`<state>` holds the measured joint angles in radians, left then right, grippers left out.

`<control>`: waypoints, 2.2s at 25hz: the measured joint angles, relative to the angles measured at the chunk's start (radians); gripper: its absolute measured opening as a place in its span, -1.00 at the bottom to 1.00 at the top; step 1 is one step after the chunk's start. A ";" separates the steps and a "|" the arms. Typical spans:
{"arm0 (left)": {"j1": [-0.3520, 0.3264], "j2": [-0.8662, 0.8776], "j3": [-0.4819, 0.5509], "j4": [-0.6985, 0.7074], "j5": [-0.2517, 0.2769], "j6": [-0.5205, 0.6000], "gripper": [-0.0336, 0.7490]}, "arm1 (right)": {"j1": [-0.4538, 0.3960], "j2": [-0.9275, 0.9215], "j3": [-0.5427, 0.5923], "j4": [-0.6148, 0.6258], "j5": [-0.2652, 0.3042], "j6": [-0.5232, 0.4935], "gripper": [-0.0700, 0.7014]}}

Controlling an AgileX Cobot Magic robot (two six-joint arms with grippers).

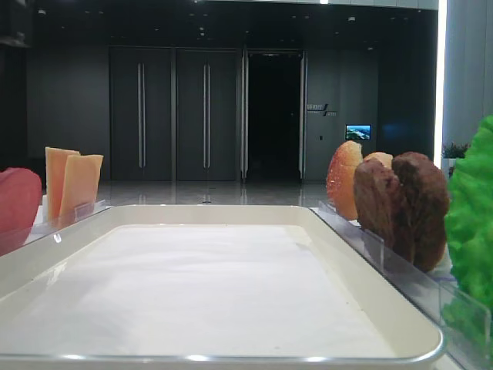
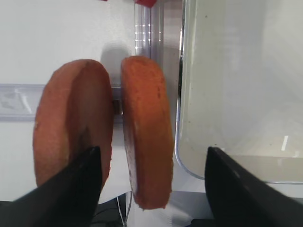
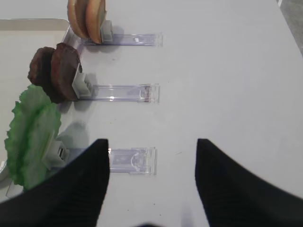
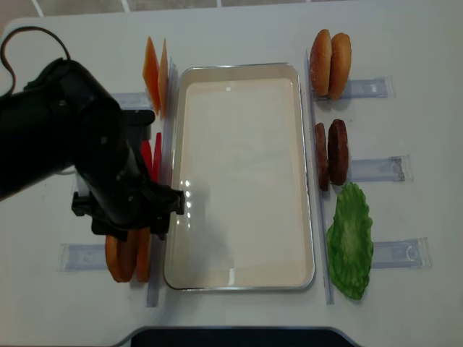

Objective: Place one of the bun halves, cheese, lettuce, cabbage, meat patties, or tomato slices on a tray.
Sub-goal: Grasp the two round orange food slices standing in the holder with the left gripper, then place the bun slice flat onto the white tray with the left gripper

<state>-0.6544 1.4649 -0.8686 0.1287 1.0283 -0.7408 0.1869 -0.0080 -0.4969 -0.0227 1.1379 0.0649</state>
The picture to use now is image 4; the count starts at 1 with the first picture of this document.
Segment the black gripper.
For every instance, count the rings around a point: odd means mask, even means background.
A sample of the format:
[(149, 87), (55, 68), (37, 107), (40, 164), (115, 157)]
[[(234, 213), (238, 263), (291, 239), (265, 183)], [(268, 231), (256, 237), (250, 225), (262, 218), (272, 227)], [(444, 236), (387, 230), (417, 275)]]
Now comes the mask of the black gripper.
[(73, 213), (90, 216), (104, 225), (94, 233), (119, 241), (127, 241), (129, 230), (148, 226), (165, 240), (170, 215), (184, 214), (184, 192), (152, 181), (143, 157), (126, 140), (98, 143), (81, 154), (76, 169), (90, 192), (85, 197), (74, 194)]

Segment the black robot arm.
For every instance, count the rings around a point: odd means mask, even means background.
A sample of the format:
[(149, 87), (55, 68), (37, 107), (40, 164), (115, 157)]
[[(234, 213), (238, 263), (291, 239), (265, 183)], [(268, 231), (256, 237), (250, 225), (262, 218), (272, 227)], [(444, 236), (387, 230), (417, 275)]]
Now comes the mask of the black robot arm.
[(125, 240), (149, 227), (160, 237), (172, 213), (184, 214), (180, 190), (154, 182), (130, 137), (140, 127), (93, 75), (57, 59), (21, 93), (1, 99), (1, 198), (74, 167), (89, 189), (72, 211), (88, 215), (97, 235)]

